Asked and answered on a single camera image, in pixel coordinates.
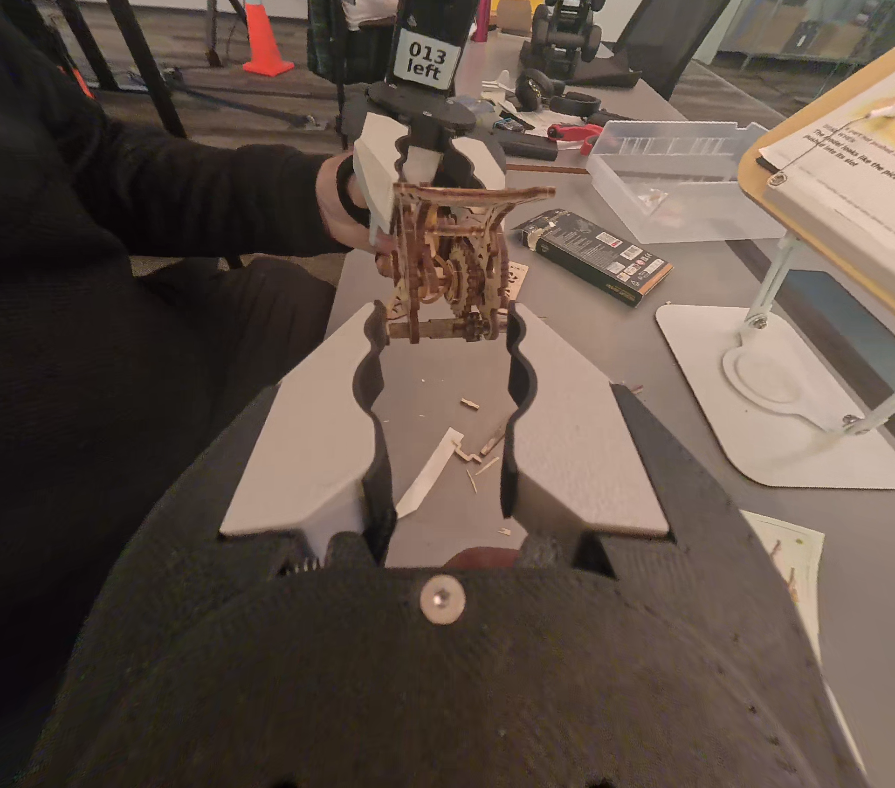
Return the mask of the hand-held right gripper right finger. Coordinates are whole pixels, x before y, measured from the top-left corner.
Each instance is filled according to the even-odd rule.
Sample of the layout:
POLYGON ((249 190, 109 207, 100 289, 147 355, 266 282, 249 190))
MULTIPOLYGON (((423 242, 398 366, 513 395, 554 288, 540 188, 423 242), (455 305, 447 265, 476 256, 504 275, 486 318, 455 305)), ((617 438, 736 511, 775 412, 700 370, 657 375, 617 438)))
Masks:
POLYGON ((499 502, 575 553, 591 536, 664 541, 670 525, 610 379, 525 305, 509 305, 499 502))

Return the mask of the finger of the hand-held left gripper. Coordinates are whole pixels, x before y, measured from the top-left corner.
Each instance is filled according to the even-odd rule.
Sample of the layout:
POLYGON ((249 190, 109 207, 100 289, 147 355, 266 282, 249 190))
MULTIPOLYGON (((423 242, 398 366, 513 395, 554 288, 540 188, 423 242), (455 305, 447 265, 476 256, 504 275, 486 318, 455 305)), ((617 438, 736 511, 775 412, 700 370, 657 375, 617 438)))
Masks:
POLYGON ((505 190, 506 161, 496 157, 480 138, 456 136, 449 140, 435 173, 435 186, 497 192, 505 190))
POLYGON ((392 221, 394 185, 402 175, 409 126, 373 111, 367 112, 353 144, 352 165, 371 214, 369 240, 375 250, 395 250, 392 221))

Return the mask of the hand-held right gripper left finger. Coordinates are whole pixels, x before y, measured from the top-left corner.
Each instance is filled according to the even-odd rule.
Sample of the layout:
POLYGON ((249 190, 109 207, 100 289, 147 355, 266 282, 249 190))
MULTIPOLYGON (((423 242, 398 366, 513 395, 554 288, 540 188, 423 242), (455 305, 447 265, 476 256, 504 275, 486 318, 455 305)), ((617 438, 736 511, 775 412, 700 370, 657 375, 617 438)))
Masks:
POLYGON ((382 564, 397 525, 383 426, 386 308, 362 306, 279 383, 220 526, 226 537, 298 533, 323 559, 338 533, 382 564))

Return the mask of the wooden mechanical model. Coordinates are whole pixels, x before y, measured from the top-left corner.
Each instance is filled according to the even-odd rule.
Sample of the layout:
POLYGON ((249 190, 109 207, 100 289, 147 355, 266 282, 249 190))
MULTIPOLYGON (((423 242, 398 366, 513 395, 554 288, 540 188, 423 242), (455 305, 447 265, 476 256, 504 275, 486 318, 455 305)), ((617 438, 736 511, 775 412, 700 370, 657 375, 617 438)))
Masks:
POLYGON ((509 254, 504 220, 519 205, 549 200, 554 187, 434 187, 397 182, 390 223, 395 289, 386 306, 390 339, 493 341, 506 330, 509 254))

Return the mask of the person's left forearm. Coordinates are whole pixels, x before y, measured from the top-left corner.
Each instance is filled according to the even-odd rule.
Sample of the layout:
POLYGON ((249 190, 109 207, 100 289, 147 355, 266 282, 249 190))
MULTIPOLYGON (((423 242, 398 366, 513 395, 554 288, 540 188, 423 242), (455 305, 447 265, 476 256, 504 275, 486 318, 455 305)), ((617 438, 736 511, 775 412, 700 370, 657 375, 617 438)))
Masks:
POLYGON ((348 249, 319 210, 322 157, 119 121, 6 19, 1 43, 3 265, 348 249))

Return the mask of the person's left hand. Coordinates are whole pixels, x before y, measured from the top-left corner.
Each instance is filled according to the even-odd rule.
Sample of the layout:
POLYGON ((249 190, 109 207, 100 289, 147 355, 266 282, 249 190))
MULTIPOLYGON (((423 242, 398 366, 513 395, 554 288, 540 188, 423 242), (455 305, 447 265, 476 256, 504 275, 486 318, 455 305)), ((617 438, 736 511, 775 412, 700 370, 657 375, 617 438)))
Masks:
POLYGON ((392 278, 395 238, 373 224, 355 175, 351 150, 322 164, 316 178, 316 194, 320 217, 330 237, 342 247, 373 255, 379 274, 392 278))

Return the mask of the brown cardboard box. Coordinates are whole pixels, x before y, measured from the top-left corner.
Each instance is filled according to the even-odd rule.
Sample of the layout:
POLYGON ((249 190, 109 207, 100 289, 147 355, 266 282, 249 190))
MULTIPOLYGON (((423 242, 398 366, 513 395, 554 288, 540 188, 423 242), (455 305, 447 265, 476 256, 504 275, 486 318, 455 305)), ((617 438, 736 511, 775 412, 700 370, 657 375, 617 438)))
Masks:
POLYGON ((499 0, 491 17, 500 33, 531 37, 533 10, 530 0, 499 0))

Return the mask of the black headphones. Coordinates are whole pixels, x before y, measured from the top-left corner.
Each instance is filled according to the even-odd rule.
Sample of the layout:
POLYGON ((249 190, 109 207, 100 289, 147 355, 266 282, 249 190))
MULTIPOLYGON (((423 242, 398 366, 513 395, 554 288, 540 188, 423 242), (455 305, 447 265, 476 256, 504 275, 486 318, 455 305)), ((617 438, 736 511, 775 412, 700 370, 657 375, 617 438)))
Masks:
POLYGON ((601 106, 600 99, 585 92, 567 91, 566 84, 547 76, 540 70, 525 68, 516 79, 515 96, 522 113, 553 111, 583 119, 594 116, 601 106))

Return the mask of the white paper strip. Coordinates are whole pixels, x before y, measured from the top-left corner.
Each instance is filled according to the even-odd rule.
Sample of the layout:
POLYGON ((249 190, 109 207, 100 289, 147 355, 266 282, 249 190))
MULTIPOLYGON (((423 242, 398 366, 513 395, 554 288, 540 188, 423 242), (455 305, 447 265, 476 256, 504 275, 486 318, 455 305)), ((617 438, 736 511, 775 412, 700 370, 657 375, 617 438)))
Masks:
POLYGON ((396 504, 397 518, 405 518, 419 509, 426 497, 438 481, 449 460, 454 457, 456 449, 462 446, 464 434, 448 428, 438 446, 433 450, 417 477, 396 504))

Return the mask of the black cardboard box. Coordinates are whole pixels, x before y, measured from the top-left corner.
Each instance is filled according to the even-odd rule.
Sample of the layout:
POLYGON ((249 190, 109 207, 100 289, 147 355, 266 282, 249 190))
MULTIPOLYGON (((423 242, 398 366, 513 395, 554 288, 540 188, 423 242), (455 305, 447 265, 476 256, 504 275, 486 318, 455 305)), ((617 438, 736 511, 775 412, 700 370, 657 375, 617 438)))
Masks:
POLYGON ((632 309, 674 270, 666 258, 568 210, 542 212, 513 233, 533 253, 632 309))

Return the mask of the orange traffic cone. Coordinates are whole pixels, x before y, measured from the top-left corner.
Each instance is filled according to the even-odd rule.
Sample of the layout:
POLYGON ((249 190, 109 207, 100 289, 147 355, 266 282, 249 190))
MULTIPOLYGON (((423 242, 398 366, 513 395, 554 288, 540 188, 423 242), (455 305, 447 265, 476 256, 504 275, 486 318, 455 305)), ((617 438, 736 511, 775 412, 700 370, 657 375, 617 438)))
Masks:
POLYGON ((295 69, 293 62, 281 56, 262 0, 243 0, 251 58, 242 65, 250 74, 282 76, 295 69))

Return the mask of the white document stand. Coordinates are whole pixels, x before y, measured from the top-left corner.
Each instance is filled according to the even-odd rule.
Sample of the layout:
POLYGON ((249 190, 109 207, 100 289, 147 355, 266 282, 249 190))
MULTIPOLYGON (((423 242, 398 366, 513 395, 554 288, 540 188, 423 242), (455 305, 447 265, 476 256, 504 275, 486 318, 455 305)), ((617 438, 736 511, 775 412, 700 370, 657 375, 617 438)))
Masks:
POLYGON ((775 169, 759 154, 763 146, 889 74, 894 75, 893 49, 775 127, 739 162, 742 192, 785 229, 751 306, 667 303, 655 313, 727 459, 742 475, 770 488, 893 490, 893 447, 881 432, 893 417, 893 394, 869 413, 859 413, 839 381, 772 306, 801 246, 843 272, 889 312, 894 271, 893 287, 880 285, 782 213, 768 200, 767 184, 775 169))

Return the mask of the clear plastic organizer box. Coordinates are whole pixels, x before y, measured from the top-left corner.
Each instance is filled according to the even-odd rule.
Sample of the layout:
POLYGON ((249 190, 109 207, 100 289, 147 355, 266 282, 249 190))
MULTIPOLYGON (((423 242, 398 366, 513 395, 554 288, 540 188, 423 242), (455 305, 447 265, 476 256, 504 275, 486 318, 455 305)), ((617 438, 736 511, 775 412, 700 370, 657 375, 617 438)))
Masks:
POLYGON ((587 159, 592 185, 646 245, 778 239, 785 229, 737 182, 766 133, 755 122, 611 121, 587 159))

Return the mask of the illustrated instruction booklet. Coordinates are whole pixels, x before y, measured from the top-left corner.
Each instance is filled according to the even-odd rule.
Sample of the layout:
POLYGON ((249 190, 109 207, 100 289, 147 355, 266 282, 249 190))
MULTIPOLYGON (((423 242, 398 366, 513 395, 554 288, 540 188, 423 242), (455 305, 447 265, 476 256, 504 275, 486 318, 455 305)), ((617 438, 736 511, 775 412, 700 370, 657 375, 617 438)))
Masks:
POLYGON ((784 580, 814 655, 821 663, 819 576, 825 535, 755 512, 740 513, 784 580))

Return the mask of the storage shelf with boxes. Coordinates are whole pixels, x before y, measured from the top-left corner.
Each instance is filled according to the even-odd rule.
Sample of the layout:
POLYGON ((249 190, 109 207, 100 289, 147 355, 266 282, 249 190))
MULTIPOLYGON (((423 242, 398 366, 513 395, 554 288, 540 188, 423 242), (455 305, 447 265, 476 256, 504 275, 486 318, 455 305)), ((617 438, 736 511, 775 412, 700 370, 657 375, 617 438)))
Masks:
POLYGON ((863 66, 893 47, 894 0, 742 0, 719 51, 863 66))

